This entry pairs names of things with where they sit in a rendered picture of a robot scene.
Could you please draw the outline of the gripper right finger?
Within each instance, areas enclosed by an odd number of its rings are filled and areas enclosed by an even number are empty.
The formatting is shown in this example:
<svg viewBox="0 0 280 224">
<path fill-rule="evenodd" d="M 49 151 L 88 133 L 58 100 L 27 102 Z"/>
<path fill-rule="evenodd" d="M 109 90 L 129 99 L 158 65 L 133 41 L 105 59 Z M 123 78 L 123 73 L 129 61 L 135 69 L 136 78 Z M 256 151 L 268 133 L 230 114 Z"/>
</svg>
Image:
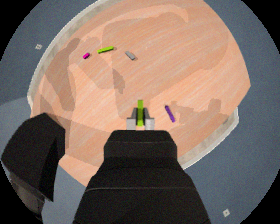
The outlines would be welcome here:
<svg viewBox="0 0 280 224">
<path fill-rule="evenodd" d="M 155 119 L 150 117 L 147 107 L 143 107 L 143 126 L 145 121 L 145 130 L 154 130 Z"/>
</svg>

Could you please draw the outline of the grey rod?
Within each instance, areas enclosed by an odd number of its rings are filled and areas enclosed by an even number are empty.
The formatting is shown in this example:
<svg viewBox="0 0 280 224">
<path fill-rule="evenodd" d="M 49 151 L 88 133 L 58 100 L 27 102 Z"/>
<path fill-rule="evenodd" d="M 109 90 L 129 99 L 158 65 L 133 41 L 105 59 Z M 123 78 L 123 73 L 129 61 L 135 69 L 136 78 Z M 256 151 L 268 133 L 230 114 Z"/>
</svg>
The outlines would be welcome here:
<svg viewBox="0 0 280 224">
<path fill-rule="evenodd" d="M 126 52 L 126 55 L 133 61 L 135 59 L 135 57 L 129 52 Z"/>
</svg>

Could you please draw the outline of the lime green rod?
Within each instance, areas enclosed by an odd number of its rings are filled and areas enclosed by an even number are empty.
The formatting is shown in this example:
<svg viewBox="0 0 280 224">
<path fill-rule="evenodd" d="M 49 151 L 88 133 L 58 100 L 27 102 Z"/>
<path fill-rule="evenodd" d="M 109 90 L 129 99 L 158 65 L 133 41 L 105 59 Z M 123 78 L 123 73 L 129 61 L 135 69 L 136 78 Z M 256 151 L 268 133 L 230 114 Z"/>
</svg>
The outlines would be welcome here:
<svg viewBox="0 0 280 224">
<path fill-rule="evenodd" d="M 113 46 L 109 46 L 109 47 L 106 47 L 106 48 L 99 49 L 99 50 L 97 50 L 97 53 L 100 54 L 100 53 L 111 51 L 111 50 L 114 50 Z"/>
<path fill-rule="evenodd" d="M 143 127 L 143 100 L 138 100 L 138 127 Z"/>
</svg>

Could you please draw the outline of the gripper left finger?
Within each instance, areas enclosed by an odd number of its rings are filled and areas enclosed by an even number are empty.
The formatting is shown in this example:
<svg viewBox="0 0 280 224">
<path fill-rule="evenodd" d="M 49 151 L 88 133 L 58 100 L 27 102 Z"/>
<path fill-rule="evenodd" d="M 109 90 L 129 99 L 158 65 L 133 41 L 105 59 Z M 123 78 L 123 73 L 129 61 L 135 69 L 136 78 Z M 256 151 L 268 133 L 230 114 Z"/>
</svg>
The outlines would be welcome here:
<svg viewBox="0 0 280 224">
<path fill-rule="evenodd" d="M 134 107 L 131 117 L 127 117 L 126 119 L 126 129 L 127 130 L 136 130 L 136 118 L 138 124 L 138 107 Z"/>
</svg>

